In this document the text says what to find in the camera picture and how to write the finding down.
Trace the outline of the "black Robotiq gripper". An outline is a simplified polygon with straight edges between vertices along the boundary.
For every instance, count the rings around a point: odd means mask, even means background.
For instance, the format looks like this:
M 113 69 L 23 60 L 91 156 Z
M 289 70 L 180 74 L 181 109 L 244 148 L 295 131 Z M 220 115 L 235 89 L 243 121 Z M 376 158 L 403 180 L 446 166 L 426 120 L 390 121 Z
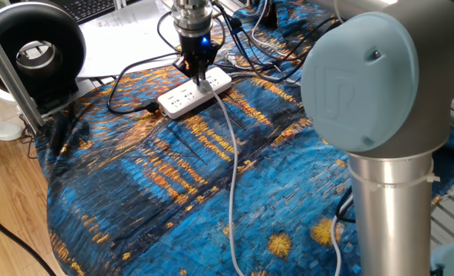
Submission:
M 211 39 L 209 32 L 197 37 L 180 35 L 179 42 L 181 56 L 173 66 L 199 86 L 206 79 L 208 66 L 215 60 L 220 44 Z

